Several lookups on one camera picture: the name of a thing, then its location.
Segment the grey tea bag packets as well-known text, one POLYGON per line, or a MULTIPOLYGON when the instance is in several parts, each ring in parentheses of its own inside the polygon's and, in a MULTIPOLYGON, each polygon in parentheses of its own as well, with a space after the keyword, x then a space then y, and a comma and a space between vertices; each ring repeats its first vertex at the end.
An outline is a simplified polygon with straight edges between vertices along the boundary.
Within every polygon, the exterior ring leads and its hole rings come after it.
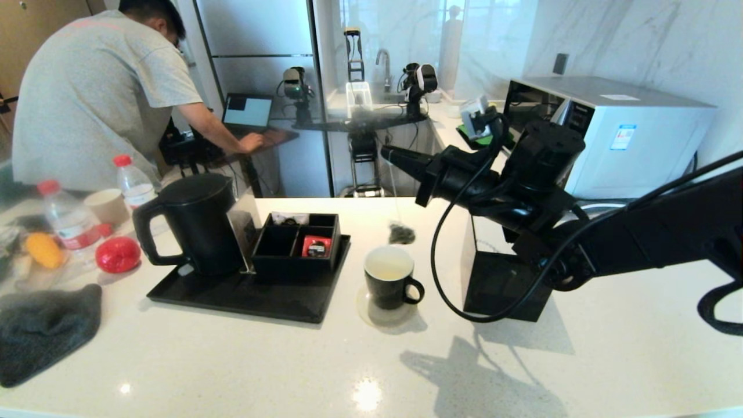
POLYGON ((416 231, 413 228, 406 225, 402 219, 402 212, 400 208, 400 201, 398 199, 398 188, 395 180, 395 175, 392 169, 392 164, 387 162, 389 179, 392 185, 393 199, 395 204, 396 217, 390 223, 390 235, 388 242, 390 244, 412 244, 416 241, 416 231))

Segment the black electric kettle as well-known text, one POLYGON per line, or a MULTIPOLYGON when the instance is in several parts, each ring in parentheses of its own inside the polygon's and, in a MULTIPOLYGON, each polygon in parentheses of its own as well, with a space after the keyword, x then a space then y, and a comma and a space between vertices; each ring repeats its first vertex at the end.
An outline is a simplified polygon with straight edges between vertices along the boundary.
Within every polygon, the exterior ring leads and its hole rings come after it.
POLYGON ((192 175, 162 188, 156 198, 134 209, 132 222, 140 247, 152 265, 191 264, 201 275, 225 275, 244 267, 228 219, 236 202, 233 180, 221 174, 192 175), (163 216, 181 248, 158 253, 151 222, 163 216))

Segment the clear plastic rack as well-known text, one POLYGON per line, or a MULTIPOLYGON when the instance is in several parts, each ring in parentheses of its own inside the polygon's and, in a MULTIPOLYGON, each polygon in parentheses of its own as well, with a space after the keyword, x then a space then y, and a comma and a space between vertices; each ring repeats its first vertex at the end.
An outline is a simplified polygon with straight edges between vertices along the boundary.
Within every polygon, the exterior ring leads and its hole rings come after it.
POLYGON ((345 84, 346 114, 352 119, 357 111, 373 111, 370 84, 366 81, 352 81, 345 84))

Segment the red coffee sachet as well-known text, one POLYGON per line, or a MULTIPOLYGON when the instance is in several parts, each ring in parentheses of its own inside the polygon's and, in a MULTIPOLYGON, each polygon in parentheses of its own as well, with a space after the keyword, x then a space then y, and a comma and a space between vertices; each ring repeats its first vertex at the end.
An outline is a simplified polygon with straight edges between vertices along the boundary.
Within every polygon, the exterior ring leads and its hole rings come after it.
POLYGON ((302 241, 301 256, 304 258, 327 258, 331 253, 332 239, 327 236, 306 235, 302 241))

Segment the black mug white inside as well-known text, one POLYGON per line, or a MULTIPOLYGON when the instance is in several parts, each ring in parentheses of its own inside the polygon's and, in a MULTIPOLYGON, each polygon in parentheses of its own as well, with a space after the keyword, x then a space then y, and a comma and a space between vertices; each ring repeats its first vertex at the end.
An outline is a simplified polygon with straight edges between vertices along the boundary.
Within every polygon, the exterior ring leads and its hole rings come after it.
POLYGON ((369 251, 363 271, 374 306, 393 310, 417 305, 425 297, 425 288, 413 277, 416 262, 403 248, 388 244, 369 251))

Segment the brown wooden desk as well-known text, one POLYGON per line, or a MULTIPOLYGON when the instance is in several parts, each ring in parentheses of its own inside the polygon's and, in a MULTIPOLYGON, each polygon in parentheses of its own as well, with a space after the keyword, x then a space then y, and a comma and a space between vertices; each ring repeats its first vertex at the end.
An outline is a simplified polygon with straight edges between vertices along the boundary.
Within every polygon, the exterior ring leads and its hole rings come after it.
MULTIPOLYGON (((269 150, 270 148, 274 146, 278 146, 284 142, 299 138, 299 133, 296 133, 293 131, 286 131, 283 129, 268 129, 267 132, 262 133, 261 135, 265 138, 265 143, 263 147, 258 150, 259 152, 264 151, 264 150, 269 150)), ((224 152, 225 152, 225 157, 223 157, 222 160, 210 164, 209 166, 207 166, 207 168, 221 167, 228 163, 233 163, 235 161, 238 161, 239 158, 241 157, 245 157, 244 154, 230 154, 226 151, 224 152)))

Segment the round white coaster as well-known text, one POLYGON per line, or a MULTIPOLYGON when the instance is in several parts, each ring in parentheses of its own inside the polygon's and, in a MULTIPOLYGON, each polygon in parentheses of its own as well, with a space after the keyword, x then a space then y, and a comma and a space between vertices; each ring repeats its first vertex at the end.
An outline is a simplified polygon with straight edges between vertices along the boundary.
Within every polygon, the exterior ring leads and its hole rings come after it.
POLYGON ((356 313, 369 326, 379 328, 396 328, 405 325, 417 312, 417 306, 404 304, 395 309, 382 309, 374 304, 366 286, 356 292, 356 313))

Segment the black compartment organizer box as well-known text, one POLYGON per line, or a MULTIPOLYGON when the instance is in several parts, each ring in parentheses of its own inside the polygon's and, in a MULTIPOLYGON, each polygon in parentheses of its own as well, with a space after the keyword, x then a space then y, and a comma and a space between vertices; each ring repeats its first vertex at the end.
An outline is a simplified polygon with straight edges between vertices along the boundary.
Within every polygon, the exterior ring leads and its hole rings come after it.
POLYGON ((309 212, 309 225, 279 226, 267 216, 253 250, 252 262, 263 280, 270 282, 308 282, 334 272, 341 259, 341 230, 338 214, 309 212), (302 241, 306 235, 327 236, 332 239, 327 258, 301 256, 302 241))

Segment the clear acrylic sign stand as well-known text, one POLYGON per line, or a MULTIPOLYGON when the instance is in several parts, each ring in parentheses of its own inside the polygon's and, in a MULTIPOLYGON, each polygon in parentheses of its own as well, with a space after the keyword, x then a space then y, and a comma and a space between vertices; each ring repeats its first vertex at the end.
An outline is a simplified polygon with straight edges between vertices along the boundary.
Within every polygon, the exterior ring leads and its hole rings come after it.
POLYGON ((253 191, 246 190, 226 214, 243 259, 240 272, 255 273, 251 257, 258 240, 258 207, 253 191))

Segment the silver refrigerator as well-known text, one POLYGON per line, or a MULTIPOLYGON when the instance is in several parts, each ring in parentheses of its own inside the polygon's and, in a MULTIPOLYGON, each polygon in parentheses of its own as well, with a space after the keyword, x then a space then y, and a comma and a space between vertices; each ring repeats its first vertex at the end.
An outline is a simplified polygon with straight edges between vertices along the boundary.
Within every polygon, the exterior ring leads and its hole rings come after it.
POLYGON ((327 134, 299 129, 282 86, 287 69, 303 67, 314 91, 313 122, 326 119, 311 0, 194 0, 194 8, 221 97, 271 95, 269 129, 299 133, 299 138, 260 151, 245 163, 257 196, 330 197, 327 134))

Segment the black serving tray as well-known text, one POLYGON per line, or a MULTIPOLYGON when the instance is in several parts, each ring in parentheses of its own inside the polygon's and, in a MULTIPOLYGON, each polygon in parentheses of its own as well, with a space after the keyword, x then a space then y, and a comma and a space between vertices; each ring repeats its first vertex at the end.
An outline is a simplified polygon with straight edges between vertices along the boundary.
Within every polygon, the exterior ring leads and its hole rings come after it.
POLYGON ((177 306, 320 325, 350 246, 350 235, 341 235, 336 267, 308 275, 303 283, 299 279, 267 282, 256 273, 233 272, 220 277, 203 277, 195 272, 180 275, 175 268, 146 296, 155 302, 177 306))

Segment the clear water bottle red cap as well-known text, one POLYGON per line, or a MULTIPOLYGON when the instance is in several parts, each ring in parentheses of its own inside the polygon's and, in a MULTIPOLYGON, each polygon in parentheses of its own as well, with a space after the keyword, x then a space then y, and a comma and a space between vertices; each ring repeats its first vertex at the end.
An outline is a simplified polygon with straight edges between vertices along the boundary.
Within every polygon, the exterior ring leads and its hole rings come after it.
POLYGON ((134 210, 156 198, 156 187, 142 170, 133 164, 127 154, 119 154, 113 159, 117 167, 117 180, 123 199, 134 210))
POLYGON ((84 272, 96 268, 96 249, 102 243, 98 219, 93 212, 58 181, 48 179, 38 183, 44 200, 45 216, 56 237, 84 272))

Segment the person in grey t-shirt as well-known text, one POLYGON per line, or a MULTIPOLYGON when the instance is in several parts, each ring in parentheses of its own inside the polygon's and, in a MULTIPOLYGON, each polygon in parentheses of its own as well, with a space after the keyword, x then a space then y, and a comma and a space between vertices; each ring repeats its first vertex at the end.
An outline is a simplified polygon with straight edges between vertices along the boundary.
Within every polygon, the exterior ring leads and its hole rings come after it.
POLYGON ((12 135, 12 178, 67 190, 118 185, 113 158, 127 154, 160 182, 159 143, 172 112, 228 153, 251 154, 261 134, 236 138, 197 92, 178 45, 186 29, 171 0, 120 0, 51 35, 22 77, 12 135))

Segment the dark grey fuzzy towel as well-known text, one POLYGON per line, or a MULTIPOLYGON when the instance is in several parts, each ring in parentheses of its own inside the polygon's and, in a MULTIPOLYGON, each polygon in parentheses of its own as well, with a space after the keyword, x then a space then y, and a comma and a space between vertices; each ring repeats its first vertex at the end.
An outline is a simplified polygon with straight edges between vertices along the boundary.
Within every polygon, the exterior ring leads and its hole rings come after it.
POLYGON ((45 290, 0 297, 0 387, 17 387, 95 338, 103 289, 45 290))

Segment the black upright frame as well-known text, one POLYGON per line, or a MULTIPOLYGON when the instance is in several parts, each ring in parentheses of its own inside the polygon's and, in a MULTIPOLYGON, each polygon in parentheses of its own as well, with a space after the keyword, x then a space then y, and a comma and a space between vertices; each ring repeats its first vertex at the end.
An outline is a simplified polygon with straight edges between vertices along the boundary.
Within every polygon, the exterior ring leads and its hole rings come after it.
POLYGON ((343 37, 346 44, 348 82, 364 82, 366 81, 365 64, 359 27, 345 27, 343 29, 343 37))

